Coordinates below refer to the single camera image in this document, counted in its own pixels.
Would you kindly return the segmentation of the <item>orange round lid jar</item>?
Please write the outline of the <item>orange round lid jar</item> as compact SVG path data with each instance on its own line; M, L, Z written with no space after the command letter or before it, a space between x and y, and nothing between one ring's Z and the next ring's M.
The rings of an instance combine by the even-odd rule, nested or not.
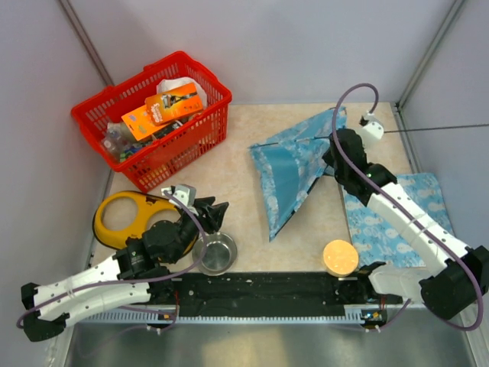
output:
M328 243L322 252L326 271L337 278L353 273L359 265L359 255L355 247L341 239Z

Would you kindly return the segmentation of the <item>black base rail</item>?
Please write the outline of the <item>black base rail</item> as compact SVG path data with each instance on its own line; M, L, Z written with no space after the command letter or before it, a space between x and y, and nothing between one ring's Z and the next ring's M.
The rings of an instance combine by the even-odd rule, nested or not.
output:
M148 305L179 307L182 317L341 316L345 305L381 305L365 277L341 280L321 272L186 273Z

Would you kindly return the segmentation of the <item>blue patterned pet tent fabric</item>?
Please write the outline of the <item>blue patterned pet tent fabric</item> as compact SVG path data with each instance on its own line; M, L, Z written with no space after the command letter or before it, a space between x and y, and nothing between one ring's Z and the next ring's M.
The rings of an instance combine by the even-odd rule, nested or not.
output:
M330 147L334 109L327 109L249 147L259 173L273 241L300 209L322 176L334 168L323 160Z

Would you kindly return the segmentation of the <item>stainless steel pet bowl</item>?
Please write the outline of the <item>stainless steel pet bowl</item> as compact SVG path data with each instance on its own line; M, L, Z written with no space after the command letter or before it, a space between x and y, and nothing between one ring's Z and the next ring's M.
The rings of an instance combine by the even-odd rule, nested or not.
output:
M235 241L223 232L207 235L207 249L198 270L208 276L219 276L227 272L238 257Z

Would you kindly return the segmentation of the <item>orange Gillette razor box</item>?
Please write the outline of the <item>orange Gillette razor box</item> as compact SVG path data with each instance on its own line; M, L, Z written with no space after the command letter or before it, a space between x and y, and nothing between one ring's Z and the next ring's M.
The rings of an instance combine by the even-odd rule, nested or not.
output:
M204 109L194 83L149 96L144 102L147 113L155 125L190 117Z

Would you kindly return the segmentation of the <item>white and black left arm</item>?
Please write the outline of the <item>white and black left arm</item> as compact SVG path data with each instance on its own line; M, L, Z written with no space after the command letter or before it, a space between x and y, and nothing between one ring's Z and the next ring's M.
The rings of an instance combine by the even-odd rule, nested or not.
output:
M178 304L174 278L168 265L191 252L198 239L217 233L228 210L215 197L184 199L172 187L170 198L122 191L105 199L92 219L95 238L114 249L96 266L49 285L21 287L25 312L16 326L31 342L60 335L66 328L97 313L115 308L148 312L152 305ZM102 216L116 200L135 203L137 214L121 230L104 227Z

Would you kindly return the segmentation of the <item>white plastic bag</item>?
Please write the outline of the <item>white plastic bag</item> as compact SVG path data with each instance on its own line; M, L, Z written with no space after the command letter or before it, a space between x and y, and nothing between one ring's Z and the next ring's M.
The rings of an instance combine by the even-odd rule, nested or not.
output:
M164 79L161 80L157 85L157 93L164 93L177 87L184 86L186 84L192 83L196 87L197 94L202 101L203 108L208 107L207 94L201 85L195 81L193 78L184 76L176 79Z

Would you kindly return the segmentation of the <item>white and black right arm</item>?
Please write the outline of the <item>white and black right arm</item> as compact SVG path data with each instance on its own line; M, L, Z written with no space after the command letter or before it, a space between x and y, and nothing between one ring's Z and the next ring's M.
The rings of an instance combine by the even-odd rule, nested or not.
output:
M329 140L323 159L334 168L336 181L383 217L425 263L423 268L373 265L356 284L358 296L372 303L383 294L397 295L423 303L443 320L477 304L479 325L488 290L488 250L471 248L451 235L414 202L386 167L368 162L357 132L334 130Z

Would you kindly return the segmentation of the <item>clear plastic bottle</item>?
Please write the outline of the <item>clear plastic bottle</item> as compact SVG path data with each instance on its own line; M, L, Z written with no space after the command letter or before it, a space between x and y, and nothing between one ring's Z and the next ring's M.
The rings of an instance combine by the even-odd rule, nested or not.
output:
M131 147L131 142L120 131L114 129L106 132L101 144L109 154L116 158Z

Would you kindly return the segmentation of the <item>thin black tent pole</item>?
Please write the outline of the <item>thin black tent pole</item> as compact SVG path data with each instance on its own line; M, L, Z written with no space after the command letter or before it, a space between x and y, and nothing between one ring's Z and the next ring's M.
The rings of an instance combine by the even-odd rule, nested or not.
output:
M381 128L382 135L391 134L391 133L408 133L408 132L434 132L434 131L445 131L445 130L455 130L455 129L467 129L467 128L488 128L488 123L480 124L480 125L452 125L452 126L441 126L441 127L431 127L431 128L404 128L397 130L384 130ZM320 136L312 136L306 138L282 138L278 141L269 141L264 143L253 144L250 148L254 147L265 147L271 145L278 145L281 142L303 142L303 141L314 141L314 140L326 140L332 136L332 133L328 135L320 135Z

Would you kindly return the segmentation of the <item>black instant noodle cup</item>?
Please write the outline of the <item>black instant noodle cup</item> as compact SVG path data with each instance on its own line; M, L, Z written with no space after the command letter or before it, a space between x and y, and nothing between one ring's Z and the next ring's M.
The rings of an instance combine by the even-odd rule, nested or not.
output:
M176 120L174 122L171 122L170 124L164 126L162 129L158 130L157 132L154 133L154 137L156 139L161 139L168 134L178 130L179 128L183 127L188 121L180 121Z

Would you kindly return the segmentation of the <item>red plastic shopping basket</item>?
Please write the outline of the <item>red plastic shopping basket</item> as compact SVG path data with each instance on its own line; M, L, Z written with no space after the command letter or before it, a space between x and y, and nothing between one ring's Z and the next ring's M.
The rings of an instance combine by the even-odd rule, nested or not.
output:
M206 92L205 111L176 131L142 148L126 160L117 160L102 146L110 122L142 106L163 79L193 78ZM140 191L148 192L207 151L227 135L228 105L232 93L214 73L183 51L176 51L148 64L132 78L74 106L71 110L79 130L94 151L115 171L124 174Z

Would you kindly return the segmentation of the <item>yellow double pet bowl holder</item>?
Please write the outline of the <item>yellow double pet bowl holder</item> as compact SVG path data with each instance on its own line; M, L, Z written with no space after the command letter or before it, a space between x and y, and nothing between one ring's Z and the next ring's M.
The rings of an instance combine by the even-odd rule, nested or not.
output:
M125 190L107 197L92 221L95 238L106 248L122 250L141 240L153 253L183 256L201 232L176 205L161 196Z

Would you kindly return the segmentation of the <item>orange Scrub Daddy sponge pack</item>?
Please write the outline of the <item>orange Scrub Daddy sponge pack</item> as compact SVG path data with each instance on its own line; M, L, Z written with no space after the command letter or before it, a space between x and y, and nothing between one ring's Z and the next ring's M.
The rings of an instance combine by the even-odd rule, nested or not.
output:
M160 131L168 123L155 124L146 106L138 107L121 117L128 130L136 141L149 138L152 134Z

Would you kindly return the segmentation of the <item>blue green scouring pad pack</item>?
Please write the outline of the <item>blue green scouring pad pack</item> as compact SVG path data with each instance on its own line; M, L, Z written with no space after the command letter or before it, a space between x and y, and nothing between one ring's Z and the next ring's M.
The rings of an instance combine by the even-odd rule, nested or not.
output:
M134 154L138 153L139 149L138 148L135 148L135 147L131 147L129 149L126 149L124 150L122 153L120 153L119 155L119 162L123 162L123 161L126 161L127 159L129 159L131 156L133 156Z

